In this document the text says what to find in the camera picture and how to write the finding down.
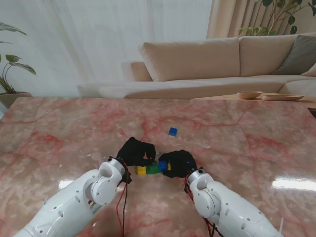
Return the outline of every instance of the blue block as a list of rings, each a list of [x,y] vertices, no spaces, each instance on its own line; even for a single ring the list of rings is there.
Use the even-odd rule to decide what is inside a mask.
[[[159,161],[158,168],[160,172],[163,172],[168,169],[168,163],[166,161]]]
[[[175,137],[177,135],[177,131],[178,131],[178,129],[172,127],[169,130],[169,135]]]

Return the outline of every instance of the beige curtain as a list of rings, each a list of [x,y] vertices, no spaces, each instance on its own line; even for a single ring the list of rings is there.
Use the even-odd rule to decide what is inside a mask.
[[[213,0],[209,18],[207,38],[237,37],[239,29],[245,26],[267,27],[272,4],[265,7],[261,0]],[[278,35],[288,35],[290,27],[285,18],[273,26]]]

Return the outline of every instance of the table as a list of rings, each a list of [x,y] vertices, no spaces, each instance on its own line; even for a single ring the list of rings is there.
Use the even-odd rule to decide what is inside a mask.
[[[0,120],[0,237],[12,236],[131,136],[155,144],[159,155],[189,151],[276,228],[284,217],[284,236],[316,236],[316,121],[300,103],[24,97]],[[183,179],[132,179],[126,236],[207,236]],[[118,197],[80,237],[119,235]]]
[[[262,101],[261,97],[265,95],[280,95],[277,93],[262,93],[258,98],[253,99],[254,101]],[[234,95],[220,95],[212,97],[196,98],[195,100],[238,100],[237,94]],[[297,102],[302,103],[309,110],[316,110],[316,98],[311,96],[304,96],[304,98],[298,100]]]

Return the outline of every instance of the white curtain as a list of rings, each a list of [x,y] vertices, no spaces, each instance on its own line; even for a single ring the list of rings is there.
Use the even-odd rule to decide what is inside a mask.
[[[125,81],[145,41],[204,40],[212,0],[1,0],[2,58],[24,58],[37,76],[10,69],[8,80],[34,96],[79,96],[87,82]]]

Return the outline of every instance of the robotic arm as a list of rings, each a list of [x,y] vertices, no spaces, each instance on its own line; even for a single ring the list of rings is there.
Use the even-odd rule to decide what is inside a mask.
[[[254,205],[203,169],[187,179],[198,213],[213,222],[224,237],[283,237]]]
[[[102,206],[114,199],[117,185],[127,172],[118,159],[109,158],[99,169],[86,172],[51,197],[15,237],[76,236]]]

